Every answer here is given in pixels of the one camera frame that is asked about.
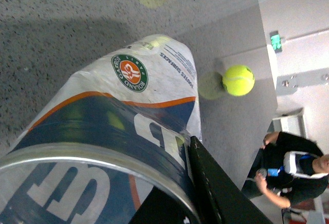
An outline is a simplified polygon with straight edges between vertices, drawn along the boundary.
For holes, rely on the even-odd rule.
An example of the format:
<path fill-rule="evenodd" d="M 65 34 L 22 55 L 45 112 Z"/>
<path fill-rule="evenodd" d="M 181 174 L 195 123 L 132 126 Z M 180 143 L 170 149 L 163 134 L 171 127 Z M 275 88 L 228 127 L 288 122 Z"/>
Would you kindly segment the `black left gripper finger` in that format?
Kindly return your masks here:
<path fill-rule="evenodd" d="M 131 223 L 270 223 L 237 188 L 202 143 L 191 137 L 188 149 L 196 214 L 158 188 L 153 188 Z"/>

